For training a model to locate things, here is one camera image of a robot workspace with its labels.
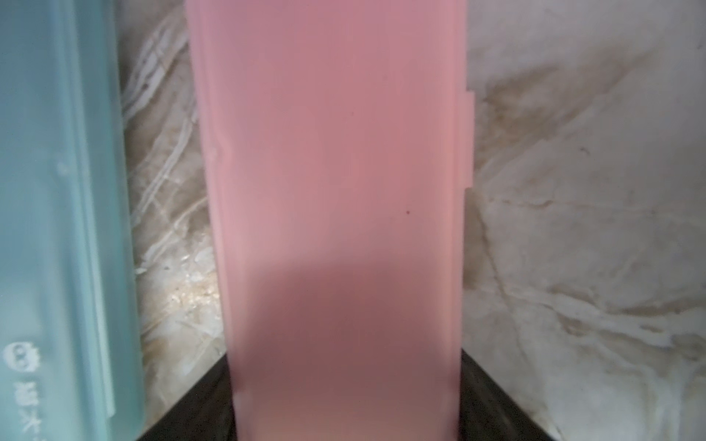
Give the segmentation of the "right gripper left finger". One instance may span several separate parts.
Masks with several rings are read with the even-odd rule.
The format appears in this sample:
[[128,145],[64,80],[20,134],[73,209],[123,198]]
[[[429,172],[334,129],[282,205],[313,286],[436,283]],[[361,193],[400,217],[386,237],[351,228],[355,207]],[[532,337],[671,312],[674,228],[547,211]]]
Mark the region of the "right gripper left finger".
[[139,440],[236,441],[232,392],[227,357],[222,356]]

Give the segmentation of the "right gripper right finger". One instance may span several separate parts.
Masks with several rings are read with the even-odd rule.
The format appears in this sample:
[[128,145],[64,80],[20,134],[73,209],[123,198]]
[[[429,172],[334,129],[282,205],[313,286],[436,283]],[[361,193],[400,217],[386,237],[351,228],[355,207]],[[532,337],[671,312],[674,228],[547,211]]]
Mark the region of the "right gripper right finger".
[[461,441],[552,441],[464,350],[461,351]]

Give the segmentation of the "teal pencil case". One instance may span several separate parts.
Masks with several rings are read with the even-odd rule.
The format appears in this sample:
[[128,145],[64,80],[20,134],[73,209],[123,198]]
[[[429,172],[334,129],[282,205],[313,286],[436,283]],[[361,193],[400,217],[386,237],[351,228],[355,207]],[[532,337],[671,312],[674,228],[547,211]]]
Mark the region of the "teal pencil case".
[[1,5],[1,437],[145,422],[110,1]]

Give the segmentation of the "pink pencil case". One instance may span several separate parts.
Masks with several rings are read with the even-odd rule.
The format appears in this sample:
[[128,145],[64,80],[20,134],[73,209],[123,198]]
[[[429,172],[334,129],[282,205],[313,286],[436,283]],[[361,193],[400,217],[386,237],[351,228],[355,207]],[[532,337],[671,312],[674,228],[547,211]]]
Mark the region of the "pink pencil case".
[[453,440],[463,1],[189,1],[241,440]]

